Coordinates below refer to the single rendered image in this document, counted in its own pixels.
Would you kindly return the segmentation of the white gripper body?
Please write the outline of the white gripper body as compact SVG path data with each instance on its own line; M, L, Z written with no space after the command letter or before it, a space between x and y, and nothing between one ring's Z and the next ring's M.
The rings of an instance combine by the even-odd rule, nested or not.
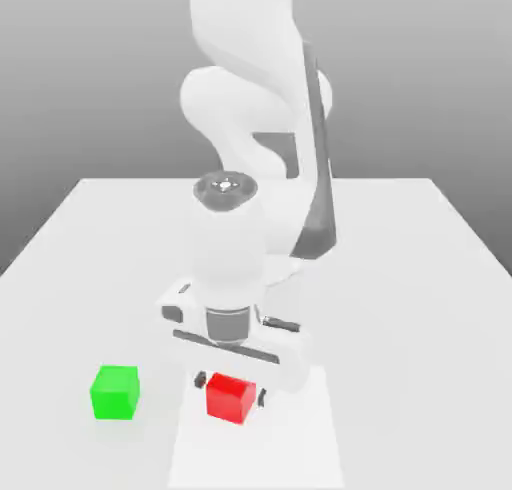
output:
M302 333L256 326L236 346L217 345L206 337L175 328L171 353L192 371L218 372L268 391L296 392L310 371L308 340Z

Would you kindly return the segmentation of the small red cube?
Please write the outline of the small red cube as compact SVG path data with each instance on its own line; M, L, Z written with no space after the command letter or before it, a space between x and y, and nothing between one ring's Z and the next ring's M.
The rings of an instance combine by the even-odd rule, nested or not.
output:
M256 384L214 373L206 385L207 414L234 424L244 423L256 400Z

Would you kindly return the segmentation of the small green cube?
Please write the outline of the small green cube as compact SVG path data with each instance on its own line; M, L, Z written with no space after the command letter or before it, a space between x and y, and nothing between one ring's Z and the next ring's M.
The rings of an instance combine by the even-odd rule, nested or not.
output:
M140 397L138 367L102 365L89 394L97 420L132 420Z

